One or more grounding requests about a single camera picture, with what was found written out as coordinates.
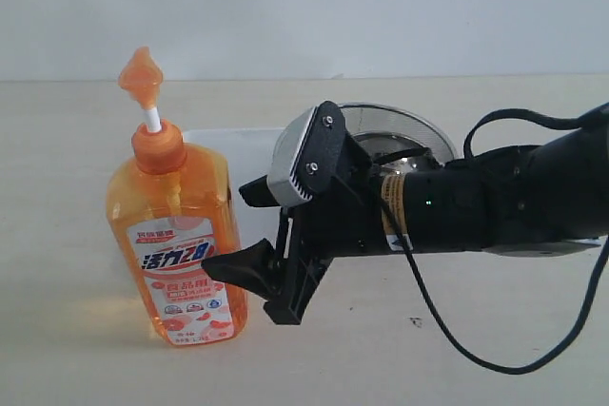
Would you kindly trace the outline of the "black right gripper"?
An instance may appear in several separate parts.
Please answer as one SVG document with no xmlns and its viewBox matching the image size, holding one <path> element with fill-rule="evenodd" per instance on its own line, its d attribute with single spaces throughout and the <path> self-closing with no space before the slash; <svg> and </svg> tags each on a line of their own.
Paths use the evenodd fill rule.
<svg viewBox="0 0 609 406">
<path fill-rule="evenodd" d="M 380 173 L 368 153 L 346 133 L 327 191 L 310 202 L 281 207 L 276 247 L 262 239 L 248 248 L 201 261 L 215 281 L 265 300 L 278 325 L 298 325 L 332 261 L 413 253 L 403 210 L 404 175 Z M 253 208 L 279 207 L 266 176 L 239 187 Z"/>
</svg>

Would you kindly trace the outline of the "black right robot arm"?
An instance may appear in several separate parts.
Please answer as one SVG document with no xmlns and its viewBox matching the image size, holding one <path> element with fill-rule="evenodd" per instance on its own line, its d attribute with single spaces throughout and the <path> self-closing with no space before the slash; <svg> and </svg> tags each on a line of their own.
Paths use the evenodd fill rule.
<svg viewBox="0 0 609 406">
<path fill-rule="evenodd" d="M 201 263 L 214 280 L 261 297 L 271 320 L 301 322 L 337 258 L 484 251 L 554 253 L 608 232 L 608 108 L 561 119 L 508 108 L 487 122 L 518 119 L 556 130 L 546 145 L 466 149 L 442 162 L 427 146 L 398 152 L 421 171 L 390 174 L 392 154 L 371 156 L 324 102 L 290 123 L 263 177 L 239 192 L 251 207 L 280 211 L 275 241 L 261 240 Z"/>
</svg>

